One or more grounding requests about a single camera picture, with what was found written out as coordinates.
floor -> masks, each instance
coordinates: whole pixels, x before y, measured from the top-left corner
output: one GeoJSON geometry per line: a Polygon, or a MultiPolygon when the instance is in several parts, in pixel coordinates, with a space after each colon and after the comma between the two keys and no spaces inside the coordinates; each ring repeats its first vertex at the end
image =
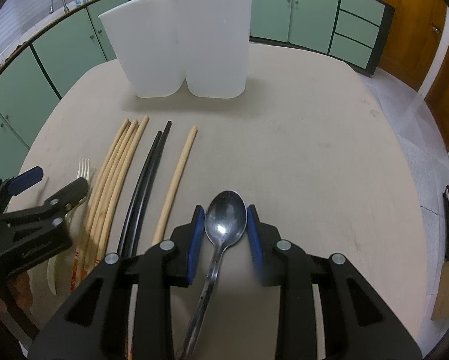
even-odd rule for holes
{"type": "Polygon", "coordinates": [[[396,133],[416,183],[428,256],[426,315],[417,339],[423,356],[449,327],[449,319],[430,319],[444,261],[445,220],[441,194],[449,184],[449,158],[440,132],[423,98],[389,73],[377,69],[360,76],[378,100],[396,133]]]}

white plastic container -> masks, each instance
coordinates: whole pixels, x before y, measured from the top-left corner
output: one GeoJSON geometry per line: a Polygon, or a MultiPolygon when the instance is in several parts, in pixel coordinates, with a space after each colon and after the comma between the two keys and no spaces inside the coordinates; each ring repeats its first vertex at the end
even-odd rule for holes
{"type": "Polygon", "coordinates": [[[173,0],[186,81],[199,97],[245,90],[252,0],[173,0]]]}
{"type": "Polygon", "coordinates": [[[185,79],[171,0],[132,0],[98,16],[139,97],[175,93],[185,79]]]}

spoon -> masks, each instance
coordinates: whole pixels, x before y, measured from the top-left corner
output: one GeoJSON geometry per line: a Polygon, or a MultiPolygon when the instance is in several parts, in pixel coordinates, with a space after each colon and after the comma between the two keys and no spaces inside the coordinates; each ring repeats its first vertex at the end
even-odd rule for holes
{"type": "Polygon", "coordinates": [[[246,228],[246,220],[245,203],[234,191],[219,193],[206,210],[204,230],[214,246],[214,253],[200,298],[186,328],[183,345],[176,354],[177,360],[189,359],[193,354],[209,298],[218,278],[221,259],[226,249],[240,240],[246,228]]]}

wooden chopstick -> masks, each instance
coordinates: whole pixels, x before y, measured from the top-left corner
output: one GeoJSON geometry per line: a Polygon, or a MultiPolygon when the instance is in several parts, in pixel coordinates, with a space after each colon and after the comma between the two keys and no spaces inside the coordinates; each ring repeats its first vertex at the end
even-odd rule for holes
{"type": "Polygon", "coordinates": [[[101,237],[98,245],[98,251],[96,253],[96,261],[95,264],[98,265],[104,257],[104,253],[106,252],[106,245],[108,243],[109,232],[111,229],[111,223],[113,221],[113,217],[115,215],[116,205],[118,203],[118,198],[121,193],[121,189],[123,188],[123,183],[125,181],[126,174],[128,173],[129,164],[133,159],[138,143],[140,142],[141,136],[143,135],[144,128],[148,123],[149,117],[145,116],[141,121],[140,126],[138,127],[136,134],[133,138],[133,142],[128,149],[126,154],[126,158],[124,159],[123,166],[120,169],[117,182],[115,184],[115,188],[113,189],[113,194],[111,196],[110,203],[108,205],[108,210],[106,211],[106,218],[104,219],[103,230],[101,232],[101,237]]]}
{"type": "Polygon", "coordinates": [[[129,119],[126,118],[123,123],[121,124],[121,127],[119,128],[118,132],[116,133],[116,137],[113,140],[113,143],[111,144],[108,153],[106,154],[106,157],[104,159],[103,164],[101,165],[101,169],[98,173],[98,176],[96,178],[96,184],[91,192],[91,196],[88,200],[88,211],[86,214],[86,221],[84,228],[81,230],[81,234],[76,246],[75,250],[75,258],[73,262],[73,270],[71,274],[71,292],[74,291],[76,286],[76,280],[79,284],[81,281],[81,275],[76,275],[76,272],[81,272],[83,262],[84,262],[84,253],[86,251],[86,248],[88,247],[88,241],[89,241],[89,233],[91,231],[91,225],[94,219],[94,215],[96,213],[96,209],[98,207],[99,197],[101,193],[103,192],[104,183],[106,181],[106,178],[108,176],[110,166],[108,164],[114,161],[114,158],[117,155],[117,148],[119,148],[122,140],[124,139],[125,133],[128,130],[129,127],[129,119]],[[78,270],[79,261],[81,257],[81,267],[78,270]]]}
{"type": "Polygon", "coordinates": [[[131,142],[133,140],[133,137],[136,133],[136,127],[137,127],[137,120],[133,120],[131,125],[129,126],[125,138],[121,143],[118,154],[109,172],[108,178],[106,179],[103,194],[100,197],[98,209],[96,211],[96,215],[94,216],[91,234],[89,236],[89,243],[84,258],[84,266],[81,272],[81,279],[84,279],[87,276],[88,272],[90,272],[94,267],[94,260],[96,258],[96,251],[98,249],[98,244],[101,237],[101,230],[103,229],[106,211],[108,209],[108,205],[111,199],[111,195],[113,193],[114,185],[116,184],[119,175],[119,171],[123,166],[125,153],[128,151],[131,142]]]}
{"type": "Polygon", "coordinates": [[[194,139],[196,137],[197,128],[193,126],[188,133],[185,145],[179,156],[178,164],[176,165],[175,173],[171,179],[171,184],[169,185],[168,193],[166,199],[164,200],[163,209],[161,210],[161,215],[158,220],[158,226],[154,233],[152,246],[160,243],[163,240],[164,230],[166,229],[166,224],[168,223],[169,214],[171,212],[171,207],[176,196],[176,191],[178,189],[179,181],[183,175],[183,170],[185,169],[186,161],[189,157],[189,152],[193,145],[194,139]]]}

plastic fork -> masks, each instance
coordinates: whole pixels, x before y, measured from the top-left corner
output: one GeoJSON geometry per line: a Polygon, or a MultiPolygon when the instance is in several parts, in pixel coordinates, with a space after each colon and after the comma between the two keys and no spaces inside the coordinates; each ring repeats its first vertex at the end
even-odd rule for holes
{"type": "MultiPolygon", "coordinates": [[[[89,168],[89,158],[80,158],[80,162],[79,162],[78,168],[77,168],[76,178],[78,179],[80,177],[83,177],[86,179],[86,181],[88,181],[88,184],[89,184],[90,174],[91,174],[91,169],[89,168]]],[[[86,202],[87,198],[88,198],[88,196],[81,199],[79,204],[66,214],[65,218],[66,218],[66,224],[68,225],[68,229],[71,228],[71,222],[73,220],[76,209],[80,205],[82,205],[84,202],[86,202]]],[[[53,295],[56,295],[56,281],[55,281],[56,257],[57,256],[53,256],[48,260],[48,269],[47,269],[48,287],[53,295]]]]}

